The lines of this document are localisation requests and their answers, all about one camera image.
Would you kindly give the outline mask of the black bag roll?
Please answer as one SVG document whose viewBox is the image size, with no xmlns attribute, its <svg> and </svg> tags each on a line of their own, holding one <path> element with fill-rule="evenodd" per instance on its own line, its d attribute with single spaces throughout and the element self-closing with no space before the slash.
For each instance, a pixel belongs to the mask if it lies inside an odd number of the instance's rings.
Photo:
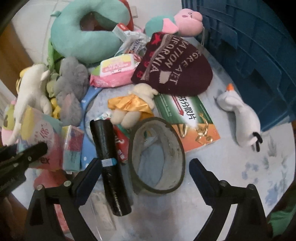
<svg viewBox="0 0 296 241">
<path fill-rule="evenodd" d="M 106 200 L 115 216 L 125 216 L 132 208 L 128 200 L 110 120 L 91 120 L 90 130 L 99 160 Z"/>
</svg>

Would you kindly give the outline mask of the white seagull plush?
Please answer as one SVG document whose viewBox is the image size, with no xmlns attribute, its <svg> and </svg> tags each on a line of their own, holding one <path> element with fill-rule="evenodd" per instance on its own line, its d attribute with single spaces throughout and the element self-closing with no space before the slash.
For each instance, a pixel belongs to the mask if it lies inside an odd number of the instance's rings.
<svg viewBox="0 0 296 241">
<path fill-rule="evenodd" d="M 228 84 L 226 90 L 220 94 L 217 104 L 224 111 L 233 112 L 236 120 L 236 141 L 241 147 L 255 146 L 257 152 L 263 143 L 260 120 L 256 112 L 246 104 L 235 91 L 233 84 Z"/>
</svg>

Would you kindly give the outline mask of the cream bunny gold dress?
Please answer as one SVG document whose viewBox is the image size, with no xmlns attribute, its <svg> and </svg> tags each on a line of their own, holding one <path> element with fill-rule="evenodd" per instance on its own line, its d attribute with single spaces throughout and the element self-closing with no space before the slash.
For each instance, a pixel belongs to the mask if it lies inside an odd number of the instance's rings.
<svg viewBox="0 0 296 241">
<path fill-rule="evenodd" d="M 138 121 L 154 116 L 154 97 L 159 92 L 145 83 L 139 83 L 126 96 L 108 100 L 108 108 L 112 110 L 110 121 L 121 125 L 124 129 L 135 126 Z"/>
</svg>

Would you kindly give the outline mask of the pastel tissue box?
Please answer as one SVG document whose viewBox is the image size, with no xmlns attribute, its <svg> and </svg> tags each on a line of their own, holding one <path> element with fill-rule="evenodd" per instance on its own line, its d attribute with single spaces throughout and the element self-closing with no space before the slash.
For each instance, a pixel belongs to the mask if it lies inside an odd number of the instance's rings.
<svg viewBox="0 0 296 241">
<path fill-rule="evenodd" d="M 84 132 L 75 126 L 62 126 L 62 122 L 27 107 L 18 139 L 18 151 L 39 142 L 48 146 L 47 153 L 29 166 L 36 169 L 78 172 Z"/>
</svg>

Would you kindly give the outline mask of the pink flower tissue pack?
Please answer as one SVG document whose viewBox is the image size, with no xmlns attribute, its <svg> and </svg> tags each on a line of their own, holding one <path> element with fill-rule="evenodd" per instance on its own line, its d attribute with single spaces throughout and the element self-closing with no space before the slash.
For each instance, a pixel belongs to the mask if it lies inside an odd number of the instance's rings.
<svg viewBox="0 0 296 241">
<path fill-rule="evenodd" d="M 36 173 L 37 177 L 34 180 L 34 188 L 38 185 L 43 185 L 45 188 L 58 187 L 67 181 L 65 173 L 62 170 L 50 171 L 47 169 L 37 169 Z M 68 233 L 69 227 L 64 218 L 61 206 L 59 204 L 55 204 L 54 206 L 63 233 Z"/>
</svg>

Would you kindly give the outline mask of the pink plush green spotted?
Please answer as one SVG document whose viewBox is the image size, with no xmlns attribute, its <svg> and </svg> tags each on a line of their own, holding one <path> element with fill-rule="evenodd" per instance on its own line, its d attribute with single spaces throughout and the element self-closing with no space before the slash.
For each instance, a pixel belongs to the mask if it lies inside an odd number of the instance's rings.
<svg viewBox="0 0 296 241">
<path fill-rule="evenodd" d="M 6 146 L 8 144 L 11 134 L 13 133 L 13 129 L 15 126 L 15 119 L 14 119 L 15 104 L 16 104 L 16 99 L 12 100 L 4 110 L 4 122 L 1 127 L 1 142 L 3 146 Z"/>
</svg>

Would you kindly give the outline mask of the blue polka dot headband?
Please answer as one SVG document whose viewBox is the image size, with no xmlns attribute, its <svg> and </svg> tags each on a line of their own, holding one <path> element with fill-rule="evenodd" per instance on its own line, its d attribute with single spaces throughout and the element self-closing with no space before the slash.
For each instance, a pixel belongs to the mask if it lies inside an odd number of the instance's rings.
<svg viewBox="0 0 296 241">
<path fill-rule="evenodd" d="M 79 129 L 84 132 L 80 158 L 81 171 L 86 169 L 93 158 L 97 157 L 95 145 L 90 132 L 90 117 L 88 117 L 87 112 L 91 109 L 93 101 L 101 91 L 102 88 L 93 86 L 89 87 L 85 96 L 80 102 L 82 108 L 82 120 L 80 122 Z"/>
</svg>

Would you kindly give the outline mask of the grey plush toy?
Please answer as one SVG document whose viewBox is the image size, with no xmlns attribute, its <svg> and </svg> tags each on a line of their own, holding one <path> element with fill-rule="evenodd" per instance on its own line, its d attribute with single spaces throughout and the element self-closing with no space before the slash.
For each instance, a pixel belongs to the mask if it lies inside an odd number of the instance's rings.
<svg viewBox="0 0 296 241">
<path fill-rule="evenodd" d="M 59 74 L 53 91 L 61 108 L 60 120 L 64 126 L 79 126 L 82 120 L 80 102 L 88 90 L 88 70 L 75 57 L 70 56 L 62 60 Z"/>
</svg>

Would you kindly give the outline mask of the green plush toy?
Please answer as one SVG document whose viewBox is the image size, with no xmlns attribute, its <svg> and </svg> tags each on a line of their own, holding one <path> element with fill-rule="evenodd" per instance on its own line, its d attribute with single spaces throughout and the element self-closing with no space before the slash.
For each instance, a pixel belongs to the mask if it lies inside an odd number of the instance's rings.
<svg viewBox="0 0 296 241">
<path fill-rule="evenodd" d="M 60 53 L 58 53 L 55 48 L 52 45 L 51 39 L 48 41 L 48 68 L 51 72 L 59 73 L 61 61 L 64 59 L 64 56 L 62 56 Z"/>
</svg>

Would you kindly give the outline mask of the teal neck pillow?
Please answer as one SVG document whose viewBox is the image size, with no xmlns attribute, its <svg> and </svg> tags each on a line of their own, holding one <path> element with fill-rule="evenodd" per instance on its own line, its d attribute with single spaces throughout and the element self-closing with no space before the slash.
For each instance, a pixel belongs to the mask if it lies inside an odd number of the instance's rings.
<svg viewBox="0 0 296 241">
<path fill-rule="evenodd" d="M 85 31 L 80 22 L 93 13 L 99 31 Z M 50 39 L 55 50 L 64 57 L 73 56 L 85 64 L 97 63 L 114 56 L 122 41 L 112 32 L 117 24 L 130 21 L 128 9 L 121 1 L 72 1 L 55 17 Z"/>
</svg>

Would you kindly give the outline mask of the clear tape roll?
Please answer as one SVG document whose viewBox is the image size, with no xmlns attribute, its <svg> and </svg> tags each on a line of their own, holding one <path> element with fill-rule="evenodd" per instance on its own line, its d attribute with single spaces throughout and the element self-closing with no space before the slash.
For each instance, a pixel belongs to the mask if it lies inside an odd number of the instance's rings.
<svg viewBox="0 0 296 241">
<path fill-rule="evenodd" d="M 158 117 L 139 121 L 130 133 L 128 166 L 135 194 L 177 190 L 184 180 L 186 158 L 172 125 Z"/>
</svg>

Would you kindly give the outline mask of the red handbag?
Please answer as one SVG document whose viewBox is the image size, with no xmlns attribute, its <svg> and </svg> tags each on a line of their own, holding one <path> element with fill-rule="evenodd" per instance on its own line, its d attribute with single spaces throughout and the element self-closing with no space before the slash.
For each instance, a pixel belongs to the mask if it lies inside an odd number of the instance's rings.
<svg viewBox="0 0 296 241">
<path fill-rule="evenodd" d="M 120 1 L 125 5 L 125 7 L 128 9 L 128 12 L 129 12 L 130 20 L 128 22 L 127 28 L 131 31 L 134 31 L 134 23 L 133 23 L 132 12 L 131 12 L 130 6 L 129 6 L 127 0 L 120 0 Z"/>
</svg>

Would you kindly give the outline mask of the maroon knit beanie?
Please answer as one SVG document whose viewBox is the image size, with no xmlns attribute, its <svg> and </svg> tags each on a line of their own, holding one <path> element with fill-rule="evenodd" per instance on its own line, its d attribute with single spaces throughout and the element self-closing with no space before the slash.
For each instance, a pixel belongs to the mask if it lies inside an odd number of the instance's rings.
<svg viewBox="0 0 296 241">
<path fill-rule="evenodd" d="M 134 84 L 146 83 L 159 93 L 197 96 L 213 79 L 206 57 L 176 35 L 153 33 L 147 50 L 132 76 Z"/>
</svg>

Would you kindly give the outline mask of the blue plastic crate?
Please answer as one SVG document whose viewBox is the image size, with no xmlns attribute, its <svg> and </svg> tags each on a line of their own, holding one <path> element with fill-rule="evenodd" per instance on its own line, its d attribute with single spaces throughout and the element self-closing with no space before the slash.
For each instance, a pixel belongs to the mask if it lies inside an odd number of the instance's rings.
<svg viewBox="0 0 296 241">
<path fill-rule="evenodd" d="M 269 1 L 183 1 L 263 131 L 295 120 L 295 41 Z"/>
</svg>

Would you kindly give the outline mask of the pink pig plush teal body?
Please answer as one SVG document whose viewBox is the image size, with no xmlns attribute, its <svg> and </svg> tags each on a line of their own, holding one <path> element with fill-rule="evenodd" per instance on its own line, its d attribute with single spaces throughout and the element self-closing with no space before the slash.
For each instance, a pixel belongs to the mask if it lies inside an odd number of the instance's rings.
<svg viewBox="0 0 296 241">
<path fill-rule="evenodd" d="M 203 16 L 198 11 L 182 9 L 174 16 L 155 16 L 144 27 L 144 33 L 163 32 L 180 37 L 194 37 L 203 32 Z"/>
</svg>

